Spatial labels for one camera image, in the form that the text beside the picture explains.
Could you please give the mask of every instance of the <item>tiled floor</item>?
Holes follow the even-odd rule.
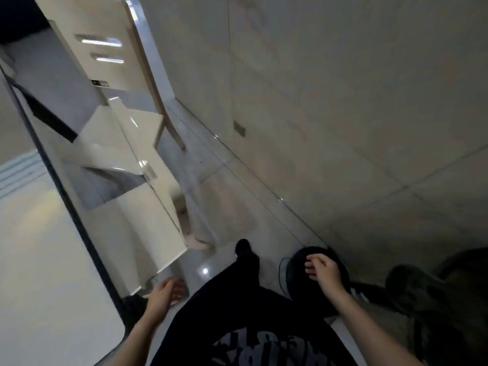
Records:
[[[186,252],[155,280],[182,277],[192,295],[234,262],[235,243],[247,238],[261,259],[261,285],[283,294],[278,281],[282,259],[322,241],[185,107],[175,99],[166,104],[187,149],[181,152],[165,131],[158,152],[185,192],[195,235],[213,242],[215,249]],[[156,333],[150,359],[180,307],[170,310]]]

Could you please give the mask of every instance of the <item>foot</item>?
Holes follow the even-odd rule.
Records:
[[[251,244],[249,244],[249,241],[247,241],[247,239],[241,239],[236,244],[235,252],[237,257],[239,257],[243,253],[252,252]]]

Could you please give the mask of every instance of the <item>person's hand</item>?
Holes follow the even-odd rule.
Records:
[[[173,302],[179,301],[185,293],[185,283],[170,277],[157,284],[147,302],[141,321],[148,326],[158,326],[166,317]]]
[[[341,282],[341,273],[332,259],[324,254],[310,254],[305,262],[305,272],[319,282],[322,292],[329,299],[346,293]]]

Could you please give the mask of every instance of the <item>person's left hand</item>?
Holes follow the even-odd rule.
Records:
[[[179,301],[185,293],[183,280],[170,277],[157,284],[149,295],[142,321],[149,326],[158,326],[166,317],[172,302]]]

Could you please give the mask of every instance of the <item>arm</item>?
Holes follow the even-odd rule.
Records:
[[[109,361],[109,366],[144,366],[156,329],[166,317],[171,302],[179,300],[184,291],[183,282],[173,278],[156,285],[142,318]]]
[[[307,257],[305,272],[341,314],[369,366],[422,366],[404,347],[391,338],[346,292],[337,264],[323,254]]]

